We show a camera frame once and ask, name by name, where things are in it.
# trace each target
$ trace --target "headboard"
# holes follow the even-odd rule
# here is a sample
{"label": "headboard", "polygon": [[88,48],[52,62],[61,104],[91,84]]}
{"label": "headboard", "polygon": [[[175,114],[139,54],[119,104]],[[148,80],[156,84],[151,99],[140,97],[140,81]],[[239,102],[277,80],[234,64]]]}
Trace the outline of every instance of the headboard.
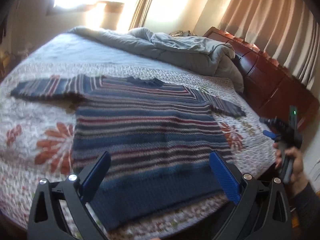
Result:
{"label": "headboard", "polygon": [[289,106],[298,108],[298,129],[303,130],[315,117],[319,101],[306,87],[266,52],[241,38],[211,27],[204,37],[230,43],[236,58],[233,63],[244,78],[241,95],[261,117],[288,120]]}

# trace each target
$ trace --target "wrist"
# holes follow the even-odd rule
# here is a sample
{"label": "wrist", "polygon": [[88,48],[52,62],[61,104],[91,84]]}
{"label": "wrist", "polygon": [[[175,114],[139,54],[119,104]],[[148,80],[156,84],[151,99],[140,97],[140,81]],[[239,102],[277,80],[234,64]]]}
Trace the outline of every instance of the wrist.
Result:
{"label": "wrist", "polygon": [[291,184],[291,191],[293,196],[299,194],[305,187],[308,185],[309,180],[307,176],[302,172],[298,177],[297,180]]}

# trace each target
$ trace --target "quilted bedspread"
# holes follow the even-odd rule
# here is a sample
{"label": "quilted bedspread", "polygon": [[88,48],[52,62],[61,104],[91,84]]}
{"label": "quilted bedspread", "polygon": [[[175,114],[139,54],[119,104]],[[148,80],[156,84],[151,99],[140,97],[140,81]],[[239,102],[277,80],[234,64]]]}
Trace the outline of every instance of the quilted bedspread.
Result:
{"label": "quilted bedspread", "polygon": [[[72,172],[75,107],[72,102],[28,102],[10,97],[9,93],[19,81],[52,75],[73,77],[80,73],[156,77],[233,102],[245,111],[246,117],[220,114],[214,117],[231,147],[236,166],[256,177],[274,162],[272,140],[262,134],[265,127],[234,91],[229,79],[125,65],[22,63],[0,84],[0,209],[24,228],[39,180],[45,177],[51,182],[60,181]],[[225,195],[220,194],[166,214],[129,222],[109,232],[87,206],[109,239],[151,239],[169,236],[197,223],[226,201]],[[79,237],[65,202],[61,205],[73,235]]]}

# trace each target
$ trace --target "pillow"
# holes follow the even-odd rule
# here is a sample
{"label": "pillow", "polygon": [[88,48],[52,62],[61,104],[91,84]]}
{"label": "pillow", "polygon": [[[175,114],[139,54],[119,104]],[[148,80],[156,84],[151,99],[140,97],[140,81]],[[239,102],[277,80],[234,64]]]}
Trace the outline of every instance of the pillow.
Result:
{"label": "pillow", "polygon": [[227,55],[223,55],[214,74],[215,77],[231,79],[235,91],[243,93],[243,77],[235,64]]}

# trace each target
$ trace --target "brown curtain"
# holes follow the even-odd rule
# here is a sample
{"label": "brown curtain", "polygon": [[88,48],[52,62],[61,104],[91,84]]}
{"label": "brown curtain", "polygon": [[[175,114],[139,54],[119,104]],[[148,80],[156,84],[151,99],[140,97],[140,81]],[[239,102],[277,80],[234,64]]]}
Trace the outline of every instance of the brown curtain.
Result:
{"label": "brown curtain", "polygon": [[137,27],[142,27],[146,20],[147,13],[152,0],[138,0],[136,9],[132,17],[132,21],[129,30]]}
{"label": "brown curtain", "polygon": [[231,0],[219,28],[254,43],[311,89],[320,27],[303,0]]}

